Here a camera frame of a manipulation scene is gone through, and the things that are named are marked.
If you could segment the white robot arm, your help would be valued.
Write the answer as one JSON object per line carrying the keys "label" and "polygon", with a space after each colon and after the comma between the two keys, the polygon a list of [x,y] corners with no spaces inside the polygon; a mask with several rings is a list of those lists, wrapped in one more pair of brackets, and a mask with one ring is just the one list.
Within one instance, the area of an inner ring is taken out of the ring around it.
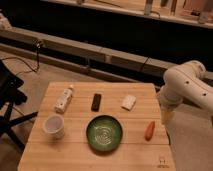
{"label": "white robot arm", "polygon": [[213,87],[202,81],[205,72],[205,66],[197,60],[170,67],[164,72],[164,85],[157,93],[163,124],[172,119],[174,109],[184,98],[213,115]]}

